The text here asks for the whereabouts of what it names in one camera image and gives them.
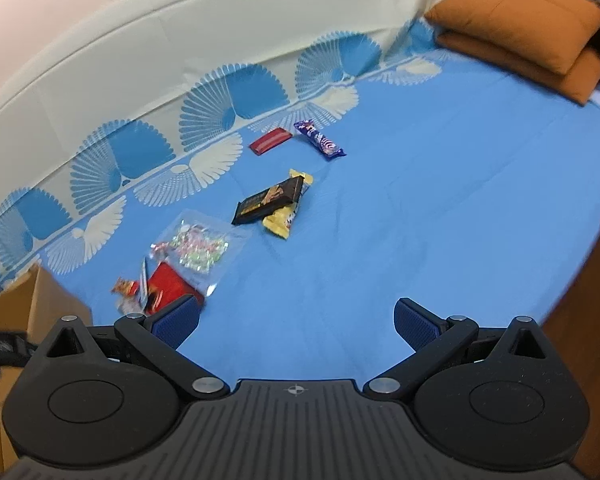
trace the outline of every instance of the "clear plastic bag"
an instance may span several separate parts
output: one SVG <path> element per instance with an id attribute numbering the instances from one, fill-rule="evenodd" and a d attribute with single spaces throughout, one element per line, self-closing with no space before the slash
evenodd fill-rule
<path id="1" fill-rule="evenodd" d="M 250 236 L 246 228 L 187 209 L 151 245 L 150 256 L 166 261 L 189 285 L 211 296 Z"/>

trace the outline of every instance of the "yellow snack wrapper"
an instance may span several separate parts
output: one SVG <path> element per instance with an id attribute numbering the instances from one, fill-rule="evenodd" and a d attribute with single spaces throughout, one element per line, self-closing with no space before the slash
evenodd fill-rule
<path id="1" fill-rule="evenodd" d="M 280 209 L 277 209 L 269 216 L 265 216 L 262 219 L 262 225 L 266 227 L 273 234 L 276 234 L 285 240 L 289 237 L 291 233 L 291 224 L 293 223 L 293 219 L 297 213 L 298 204 L 300 203 L 300 198 L 309 189 L 309 186 L 313 184 L 313 177 L 308 173 L 301 173 L 300 171 L 289 170 L 289 176 L 291 178 L 296 176 L 304 177 L 304 183 L 302 184 L 302 190 L 300 192 L 300 197 L 297 202 L 293 202 L 292 204 L 285 205 Z"/>

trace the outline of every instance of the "purple snack bar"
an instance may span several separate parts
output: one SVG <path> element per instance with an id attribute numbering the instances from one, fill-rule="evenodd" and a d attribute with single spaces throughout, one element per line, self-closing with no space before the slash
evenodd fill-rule
<path id="1" fill-rule="evenodd" d="M 327 158 L 336 158 L 337 156 L 347 155 L 344 150 L 335 142 L 327 139 L 324 134 L 315 127 L 312 120 L 299 121 L 293 126 L 302 134 L 309 137 L 313 145 L 318 148 Z"/>

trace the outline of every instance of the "black package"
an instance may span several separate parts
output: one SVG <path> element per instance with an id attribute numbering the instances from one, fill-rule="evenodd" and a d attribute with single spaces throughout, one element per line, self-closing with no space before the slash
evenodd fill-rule
<path id="1" fill-rule="evenodd" d="M 297 202 L 303 183 L 303 176 L 295 176 L 244 199 L 238 203 L 231 223 L 238 225 L 253 222 L 270 215 L 276 209 Z"/>

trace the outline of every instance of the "wooden floor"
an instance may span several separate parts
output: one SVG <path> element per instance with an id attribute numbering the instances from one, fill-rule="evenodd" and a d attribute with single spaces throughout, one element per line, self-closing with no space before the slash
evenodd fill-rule
<path id="1" fill-rule="evenodd" d="M 543 328 L 589 401 L 589 429 L 575 465 L 600 479 L 600 238 Z"/>

